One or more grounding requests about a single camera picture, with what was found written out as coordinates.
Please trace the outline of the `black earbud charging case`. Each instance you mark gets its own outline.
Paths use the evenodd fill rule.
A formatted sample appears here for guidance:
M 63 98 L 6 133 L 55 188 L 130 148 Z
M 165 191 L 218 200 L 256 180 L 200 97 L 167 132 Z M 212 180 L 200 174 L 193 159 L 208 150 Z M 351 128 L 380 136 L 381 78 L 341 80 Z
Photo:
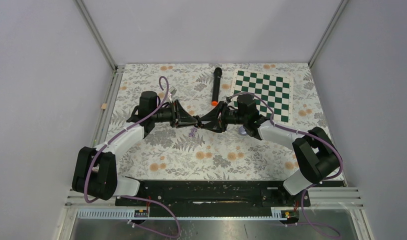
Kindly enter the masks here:
M 196 120 L 194 127 L 200 129 L 202 127 L 202 121 L 200 120 L 200 117 L 198 115 L 195 115 L 194 118 Z

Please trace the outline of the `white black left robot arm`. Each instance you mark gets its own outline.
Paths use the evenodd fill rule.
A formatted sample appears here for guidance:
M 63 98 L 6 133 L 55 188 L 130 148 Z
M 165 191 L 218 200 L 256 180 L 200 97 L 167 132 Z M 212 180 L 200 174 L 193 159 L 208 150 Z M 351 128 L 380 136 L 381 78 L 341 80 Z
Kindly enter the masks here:
M 142 92 L 139 104 L 119 133 L 96 147 L 80 149 L 71 188 L 102 200 L 127 196 L 132 204 L 142 205 L 147 198 L 146 191 L 140 188 L 139 180 L 118 175 L 117 161 L 133 145 L 148 136 L 156 123 L 183 128 L 196 126 L 198 120 L 178 100 L 162 103 L 156 92 Z

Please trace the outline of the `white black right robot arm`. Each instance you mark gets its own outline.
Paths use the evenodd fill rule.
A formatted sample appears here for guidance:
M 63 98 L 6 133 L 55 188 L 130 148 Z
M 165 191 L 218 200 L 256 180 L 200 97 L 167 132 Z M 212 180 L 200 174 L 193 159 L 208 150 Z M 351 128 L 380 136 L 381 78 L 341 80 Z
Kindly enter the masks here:
M 197 117 L 196 126 L 222 133 L 228 125 L 241 125 L 245 133 L 257 140 L 269 141 L 294 151 L 299 169 L 283 181 L 278 192 L 281 204 L 291 206 L 298 200 L 298 193 L 319 182 L 333 178 L 335 170 L 342 171 L 343 160 L 326 132 L 320 127 L 301 131 L 276 123 L 274 117 L 263 116 L 257 110 L 259 99 L 253 93 L 236 93 L 237 108 L 226 101 L 219 102 L 214 109 Z

